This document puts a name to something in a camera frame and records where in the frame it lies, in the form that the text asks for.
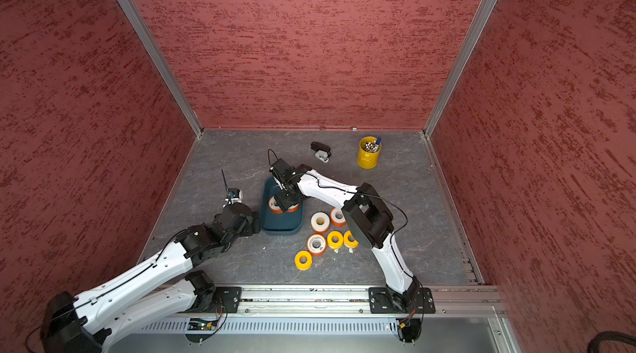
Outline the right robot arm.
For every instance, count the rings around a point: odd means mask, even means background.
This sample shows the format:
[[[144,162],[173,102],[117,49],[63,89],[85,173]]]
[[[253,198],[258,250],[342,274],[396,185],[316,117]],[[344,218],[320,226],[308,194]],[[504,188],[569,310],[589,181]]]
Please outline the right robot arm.
[[[293,167],[283,159],[270,165],[269,172],[280,188],[275,201],[281,209],[314,198],[341,211],[353,238],[371,249],[379,263],[392,306],[402,313],[412,306],[420,283],[398,248],[394,215],[370,184],[347,185],[305,164]]]

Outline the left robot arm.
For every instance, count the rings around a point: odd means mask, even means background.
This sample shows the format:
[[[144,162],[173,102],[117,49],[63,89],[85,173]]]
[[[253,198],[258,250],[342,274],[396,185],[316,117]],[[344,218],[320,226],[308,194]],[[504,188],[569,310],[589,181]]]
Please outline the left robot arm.
[[[114,343],[174,313],[219,313],[229,307],[199,265],[261,230],[258,212],[225,206],[209,224],[187,227],[121,275],[77,295],[52,298],[40,329],[46,352],[105,352]]]

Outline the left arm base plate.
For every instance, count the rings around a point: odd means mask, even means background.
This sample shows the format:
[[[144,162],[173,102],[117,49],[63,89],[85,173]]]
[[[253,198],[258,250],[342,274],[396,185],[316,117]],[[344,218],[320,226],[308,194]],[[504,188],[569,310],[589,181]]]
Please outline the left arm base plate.
[[[214,291],[203,294],[197,303],[199,313],[224,313],[235,314],[241,302],[243,289],[238,286],[216,287]]]

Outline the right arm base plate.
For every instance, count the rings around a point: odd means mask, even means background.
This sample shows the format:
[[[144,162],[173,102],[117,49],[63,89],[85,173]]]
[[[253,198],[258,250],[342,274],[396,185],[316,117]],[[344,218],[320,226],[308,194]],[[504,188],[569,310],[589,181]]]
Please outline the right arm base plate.
[[[415,287],[406,294],[395,293],[387,287],[368,289],[372,314],[434,314],[435,303],[430,288]]]

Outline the teal storage box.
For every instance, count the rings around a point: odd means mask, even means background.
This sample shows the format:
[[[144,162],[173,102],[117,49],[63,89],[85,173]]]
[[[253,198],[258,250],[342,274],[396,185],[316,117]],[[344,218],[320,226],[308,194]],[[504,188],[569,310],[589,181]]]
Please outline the teal storage box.
[[[295,235],[301,229],[304,204],[301,203],[294,212],[275,214],[269,207],[269,201],[278,192],[280,192],[280,187],[270,177],[264,184],[262,203],[258,214],[261,231],[268,235]]]

